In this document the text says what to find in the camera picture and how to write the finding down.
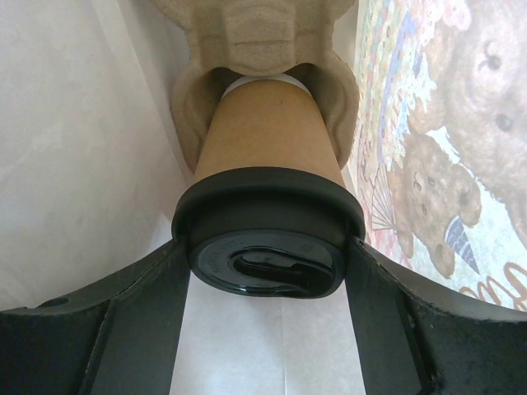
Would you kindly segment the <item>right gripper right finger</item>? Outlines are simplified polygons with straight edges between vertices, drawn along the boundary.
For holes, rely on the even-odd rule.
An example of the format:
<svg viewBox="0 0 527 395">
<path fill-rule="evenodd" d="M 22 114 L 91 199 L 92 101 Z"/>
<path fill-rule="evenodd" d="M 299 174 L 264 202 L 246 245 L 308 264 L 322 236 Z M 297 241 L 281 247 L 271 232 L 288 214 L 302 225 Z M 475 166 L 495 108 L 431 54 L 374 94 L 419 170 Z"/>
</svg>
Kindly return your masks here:
<svg viewBox="0 0 527 395">
<path fill-rule="evenodd" d="M 526 314 L 348 244 L 346 289 L 368 394 L 524 394 Z"/>
</svg>

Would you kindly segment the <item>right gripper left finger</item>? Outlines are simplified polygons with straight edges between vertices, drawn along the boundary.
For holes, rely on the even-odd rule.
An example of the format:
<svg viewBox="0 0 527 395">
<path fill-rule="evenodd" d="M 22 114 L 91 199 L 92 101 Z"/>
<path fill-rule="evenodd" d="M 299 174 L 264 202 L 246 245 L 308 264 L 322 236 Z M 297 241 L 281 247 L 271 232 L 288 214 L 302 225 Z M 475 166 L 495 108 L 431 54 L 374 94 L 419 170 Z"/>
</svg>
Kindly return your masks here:
<svg viewBox="0 0 527 395">
<path fill-rule="evenodd" d="M 173 239 L 36 308 L 1 313 L 3 394 L 167 394 L 189 286 Z"/>
</svg>

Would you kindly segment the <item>beige paper takeout bag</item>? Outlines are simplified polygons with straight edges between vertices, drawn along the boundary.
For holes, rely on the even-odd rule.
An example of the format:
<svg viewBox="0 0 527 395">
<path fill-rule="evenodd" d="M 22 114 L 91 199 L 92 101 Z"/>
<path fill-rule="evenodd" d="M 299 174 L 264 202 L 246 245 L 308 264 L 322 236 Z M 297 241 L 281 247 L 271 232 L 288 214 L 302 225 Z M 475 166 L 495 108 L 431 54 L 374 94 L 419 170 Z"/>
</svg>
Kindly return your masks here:
<svg viewBox="0 0 527 395">
<path fill-rule="evenodd" d="M 175 239 L 195 183 L 170 109 L 189 64 L 155 1 L 1 4 L 1 313 Z M 340 166 L 360 239 L 526 314 L 526 4 L 353 1 L 333 49 L 359 88 Z M 368 394 L 346 275 L 318 299 L 189 286 L 167 394 Z"/>
</svg>

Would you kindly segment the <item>black coffee cup lid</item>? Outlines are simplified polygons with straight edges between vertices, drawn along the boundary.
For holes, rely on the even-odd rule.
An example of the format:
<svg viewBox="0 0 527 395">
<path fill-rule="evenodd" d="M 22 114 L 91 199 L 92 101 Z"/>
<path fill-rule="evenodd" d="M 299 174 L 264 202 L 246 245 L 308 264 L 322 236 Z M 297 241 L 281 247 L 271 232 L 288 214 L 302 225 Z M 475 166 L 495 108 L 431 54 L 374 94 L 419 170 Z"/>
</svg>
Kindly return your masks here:
<svg viewBox="0 0 527 395">
<path fill-rule="evenodd" d="M 180 198 L 172 235 L 191 271 L 225 292 L 318 299 L 343 282 L 347 246 L 364 239 L 364 214 L 322 176 L 249 167 L 208 176 Z"/>
</svg>

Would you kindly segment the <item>brown paper coffee cup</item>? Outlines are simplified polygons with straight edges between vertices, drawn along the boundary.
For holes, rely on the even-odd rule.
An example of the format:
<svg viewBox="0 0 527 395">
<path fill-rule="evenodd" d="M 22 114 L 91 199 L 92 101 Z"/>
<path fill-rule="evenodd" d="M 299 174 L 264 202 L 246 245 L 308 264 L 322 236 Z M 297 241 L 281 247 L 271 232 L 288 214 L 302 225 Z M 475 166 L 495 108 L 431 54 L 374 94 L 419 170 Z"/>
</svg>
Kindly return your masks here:
<svg viewBox="0 0 527 395">
<path fill-rule="evenodd" d="M 242 77 L 219 101 L 194 178 L 249 167 L 301 170 L 344 184 L 319 108 L 296 78 Z"/>
</svg>

